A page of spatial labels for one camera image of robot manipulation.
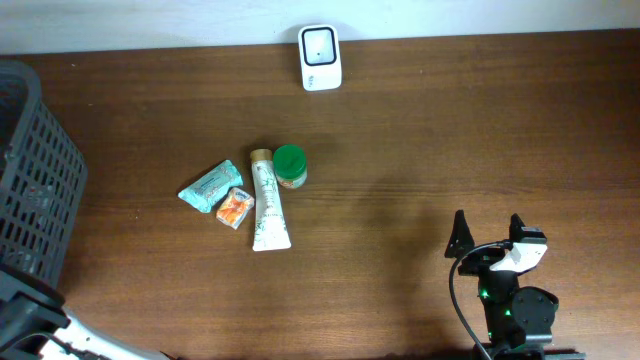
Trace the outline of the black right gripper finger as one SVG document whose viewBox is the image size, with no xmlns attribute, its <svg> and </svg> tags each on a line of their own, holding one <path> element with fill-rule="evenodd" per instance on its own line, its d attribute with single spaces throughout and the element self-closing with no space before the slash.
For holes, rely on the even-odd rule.
<svg viewBox="0 0 640 360">
<path fill-rule="evenodd" d="M 460 258 L 474 247 L 475 242 L 467 224 L 464 211 L 457 210 L 444 256 L 446 258 Z"/>
<path fill-rule="evenodd" d="M 509 225 L 509 241 L 511 243 L 517 243 L 524 237 L 524 222 L 517 213 L 514 213 L 510 218 Z"/>
</svg>

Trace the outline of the green lid jar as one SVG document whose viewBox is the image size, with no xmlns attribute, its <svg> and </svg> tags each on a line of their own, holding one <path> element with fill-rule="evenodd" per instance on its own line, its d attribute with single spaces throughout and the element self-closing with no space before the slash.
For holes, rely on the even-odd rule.
<svg viewBox="0 0 640 360">
<path fill-rule="evenodd" d="M 273 165 L 278 182 L 285 188 L 299 188 L 307 179 L 306 154 L 297 145 L 279 147 L 273 154 Z"/>
</svg>

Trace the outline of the white cosmetic tube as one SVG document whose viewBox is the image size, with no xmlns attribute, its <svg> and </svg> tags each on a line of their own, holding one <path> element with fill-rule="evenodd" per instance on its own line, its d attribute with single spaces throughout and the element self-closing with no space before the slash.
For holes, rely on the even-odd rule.
<svg viewBox="0 0 640 360">
<path fill-rule="evenodd" d="M 255 252 L 284 250 L 292 246 L 272 156 L 268 149 L 253 150 L 250 154 L 256 193 L 256 221 L 252 247 Z"/>
</svg>

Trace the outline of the orange tissue packet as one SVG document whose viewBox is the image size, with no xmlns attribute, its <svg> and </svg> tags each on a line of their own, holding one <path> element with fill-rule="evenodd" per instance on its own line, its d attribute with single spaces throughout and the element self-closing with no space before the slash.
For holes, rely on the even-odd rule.
<svg viewBox="0 0 640 360">
<path fill-rule="evenodd" d="M 216 218 L 236 230 L 254 205 L 255 199 L 249 193 L 234 187 L 216 211 Z"/>
</svg>

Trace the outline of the teal wet wipes pack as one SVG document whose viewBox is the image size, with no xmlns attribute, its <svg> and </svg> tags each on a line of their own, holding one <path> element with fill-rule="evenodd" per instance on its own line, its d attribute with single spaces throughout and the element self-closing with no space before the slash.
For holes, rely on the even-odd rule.
<svg viewBox="0 0 640 360">
<path fill-rule="evenodd" d="M 210 213 L 233 187 L 244 184 L 230 160 L 224 160 L 178 193 L 178 197 L 201 213 Z"/>
</svg>

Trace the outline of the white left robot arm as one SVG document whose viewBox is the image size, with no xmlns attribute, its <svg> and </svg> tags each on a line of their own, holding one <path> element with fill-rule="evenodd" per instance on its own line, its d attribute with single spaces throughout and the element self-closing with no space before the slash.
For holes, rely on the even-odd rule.
<svg viewBox="0 0 640 360">
<path fill-rule="evenodd" d="M 158 359 L 170 356 L 128 345 L 82 323 L 42 281 L 1 267 L 3 359 Z"/>
</svg>

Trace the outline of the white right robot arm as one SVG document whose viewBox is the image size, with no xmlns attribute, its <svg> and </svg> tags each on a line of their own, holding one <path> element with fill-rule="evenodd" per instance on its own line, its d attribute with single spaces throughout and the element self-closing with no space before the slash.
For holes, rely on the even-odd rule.
<svg viewBox="0 0 640 360">
<path fill-rule="evenodd" d="M 510 218 L 509 236 L 477 245 L 462 209 L 455 212 L 444 256 L 453 264 L 448 289 L 454 310 L 474 341 L 471 359 L 585 359 L 575 350 L 547 351 L 559 308 L 554 294 L 538 287 L 522 287 L 519 277 L 537 267 L 548 249 L 538 227 L 525 225 L 518 214 Z M 489 342 L 480 341 L 466 320 L 455 292 L 455 277 L 478 279 L 477 296 L 486 320 Z"/>
</svg>

